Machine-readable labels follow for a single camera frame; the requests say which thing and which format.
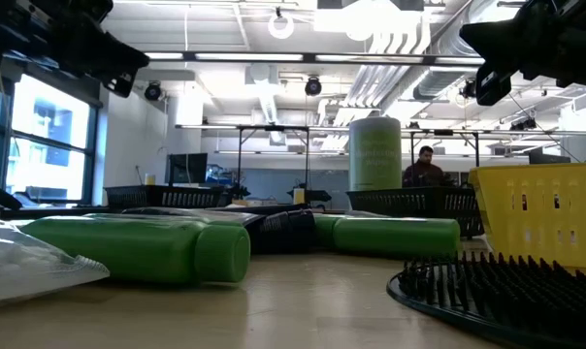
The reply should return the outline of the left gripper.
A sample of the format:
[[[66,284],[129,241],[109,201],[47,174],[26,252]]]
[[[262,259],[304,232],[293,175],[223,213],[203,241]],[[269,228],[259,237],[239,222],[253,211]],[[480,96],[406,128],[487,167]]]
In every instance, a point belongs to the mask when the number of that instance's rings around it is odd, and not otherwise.
[[[114,0],[15,0],[15,14],[21,16],[16,22],[36,55],[52,60],[67,74],[88,75],[126,97],[133,74],[149,58],[101,27],[113,7]]]

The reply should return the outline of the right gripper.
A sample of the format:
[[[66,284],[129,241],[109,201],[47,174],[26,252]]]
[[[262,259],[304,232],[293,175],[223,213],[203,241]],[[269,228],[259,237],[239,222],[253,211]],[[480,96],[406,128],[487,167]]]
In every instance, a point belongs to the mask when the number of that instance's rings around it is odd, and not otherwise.
[[[511,91],[511,77],[516,72],[525,79],[540,75],[537,65],[555,55],[558,20],[569,3],[528,0],[513,18],[462,26],[460,37],[484,59],[476,73],[476,102],[480,106],[502,100]]]

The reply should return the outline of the green travel bottle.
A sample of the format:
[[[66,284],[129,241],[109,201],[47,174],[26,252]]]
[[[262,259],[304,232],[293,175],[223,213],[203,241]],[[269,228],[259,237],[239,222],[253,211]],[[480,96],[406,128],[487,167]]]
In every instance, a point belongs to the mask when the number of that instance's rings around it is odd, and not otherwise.
[[[27,235],[102,263],[111,278],[169,285],[238,283],[250,260],[239,226],[50,216],[21,227]]]
[[[437,218],[348,217],[333,228],[338,250],[395,259],[451,255],[460,234],[457,221]]]
[[[244,227],[238,221],[214,220],[202,216],[179,216],[179,215],[144,215],[144,214],[116,214],[116,213],[88,213],[83,218],[98,220],[127,220],[127,221],[153,221],[157,223],[204,223],[219,226]]]
[[[314,215],[314,227],[317,235],[317,243],[321,247],[335,249],[334,229],[336,224],[343,219],[342,215],[316,213]]]

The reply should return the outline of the large window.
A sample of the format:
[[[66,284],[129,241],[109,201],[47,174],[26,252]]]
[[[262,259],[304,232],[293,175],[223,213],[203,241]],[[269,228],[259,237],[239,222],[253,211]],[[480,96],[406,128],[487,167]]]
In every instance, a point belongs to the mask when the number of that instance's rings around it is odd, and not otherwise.
[[[91,198],[97,110],[24,75],[0,81],[0,187],[37,204]]]

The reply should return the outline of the black background monitor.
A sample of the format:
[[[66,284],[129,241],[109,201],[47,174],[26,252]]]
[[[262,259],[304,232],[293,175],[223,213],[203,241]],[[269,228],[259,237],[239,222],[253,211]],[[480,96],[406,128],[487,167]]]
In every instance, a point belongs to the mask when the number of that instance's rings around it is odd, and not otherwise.
[[[166,179],[169,186],[182,183],[204,183],[207,178],[207,153],[170,154]]]

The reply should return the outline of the yellow plastic basket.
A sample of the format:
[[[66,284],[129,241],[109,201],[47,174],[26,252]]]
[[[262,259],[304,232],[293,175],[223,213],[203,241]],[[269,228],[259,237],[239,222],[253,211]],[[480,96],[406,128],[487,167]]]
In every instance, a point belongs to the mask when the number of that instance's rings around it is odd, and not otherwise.
[[[470,182],[495,252],[586,269],[586,163],[480,167]]]

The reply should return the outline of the black plastic basket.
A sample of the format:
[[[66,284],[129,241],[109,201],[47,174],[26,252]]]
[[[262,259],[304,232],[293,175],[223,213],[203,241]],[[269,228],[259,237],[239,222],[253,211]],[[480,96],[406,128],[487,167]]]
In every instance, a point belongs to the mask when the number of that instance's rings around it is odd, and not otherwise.
[[[219,188],[175,187],[164,185],[132,185],[107,187],[109,207],[216,207],[223,193]]]
[[[454,219],[459,223],[462,238],[473,238],[484,234],[481,215],[472,189],[411,187],[349,191],[347,197],[353,210],[391,217]]]

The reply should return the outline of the person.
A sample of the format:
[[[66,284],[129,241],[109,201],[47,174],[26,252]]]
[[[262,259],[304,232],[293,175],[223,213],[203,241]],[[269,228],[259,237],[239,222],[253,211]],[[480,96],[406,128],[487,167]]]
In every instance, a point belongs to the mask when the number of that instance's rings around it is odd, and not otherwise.
[[[434,150],[428,145],[420,148],[418,159],[406,168],[403,175],[404,187],[442,186],[443,170],[432,163]]]

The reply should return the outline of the green disinfecting wipes canister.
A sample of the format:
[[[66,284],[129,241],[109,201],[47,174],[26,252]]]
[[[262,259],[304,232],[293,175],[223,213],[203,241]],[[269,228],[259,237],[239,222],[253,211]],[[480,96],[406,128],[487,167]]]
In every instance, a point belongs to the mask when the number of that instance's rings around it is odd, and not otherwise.
[[[391,117],[367,117],[349,125],[349,190],[402,187],[401,123]]]

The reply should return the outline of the round ceiling lamp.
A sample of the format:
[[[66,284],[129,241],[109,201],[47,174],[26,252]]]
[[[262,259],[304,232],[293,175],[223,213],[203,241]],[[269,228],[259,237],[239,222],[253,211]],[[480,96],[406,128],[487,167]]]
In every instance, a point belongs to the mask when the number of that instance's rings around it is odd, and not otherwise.
[[[295,23],[292,16],[285,13],[274,13],[268,21],[269,34],[279,40],[288,39],[294,32]]]

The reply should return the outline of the long ceiling light bar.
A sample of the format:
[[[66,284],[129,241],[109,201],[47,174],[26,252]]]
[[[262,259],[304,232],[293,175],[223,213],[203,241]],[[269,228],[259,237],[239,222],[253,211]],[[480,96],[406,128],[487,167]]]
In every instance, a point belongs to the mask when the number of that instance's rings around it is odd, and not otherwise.
[[[478,56],[247,51],[145,51],[152,62],[300,63],[379,66],[479,67]]]

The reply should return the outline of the cotton swab bag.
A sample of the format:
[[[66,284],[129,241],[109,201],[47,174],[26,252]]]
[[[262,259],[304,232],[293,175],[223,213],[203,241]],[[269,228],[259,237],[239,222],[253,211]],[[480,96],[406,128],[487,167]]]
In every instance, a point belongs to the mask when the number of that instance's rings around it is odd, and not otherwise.
[[[0,305],[25,301],[110,276],[101,263],[23,233],[0,220]]]

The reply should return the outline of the black oval bristle brush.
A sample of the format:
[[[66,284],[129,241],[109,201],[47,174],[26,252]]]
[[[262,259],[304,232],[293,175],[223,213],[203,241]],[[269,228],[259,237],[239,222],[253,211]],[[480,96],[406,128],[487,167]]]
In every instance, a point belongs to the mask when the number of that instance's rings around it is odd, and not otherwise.
[[[386,285],[409,308],[492,341],[586,349],[586,271],[492,252],[413,259]]]

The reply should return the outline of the black background rig frame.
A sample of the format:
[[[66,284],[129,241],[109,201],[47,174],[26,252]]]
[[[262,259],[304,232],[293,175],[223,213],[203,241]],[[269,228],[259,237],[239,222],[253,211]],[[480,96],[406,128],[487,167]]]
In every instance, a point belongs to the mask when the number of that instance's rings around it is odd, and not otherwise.
[[[242,151],[244,142],[251,138],[258,130],[265,132],[292,132],[305,146],[305,182],[309,181],[309,126],[295,126],[295,125],[279,125],[279,124],[265,124],[265,125],[237,125],[236,129],[239,131],[238,149],[237,149],[237,187],[241,187],[241,169],[242,169]]]
[[[456,130],[456,129],[411,129],[406,128],[403,129],[403,133],[408,135],[410,141],[410,148],[414,150],[415,144],[414,140],[417,138],[419,140],[426,139],[426,138],[441,138],[441,139],[449,139],[459,136],[461,139],[464,140],[470,147],[474,150],[474,162],[477,167],[480,166],[480,146],[479,140],[482,131],[479,130]]]

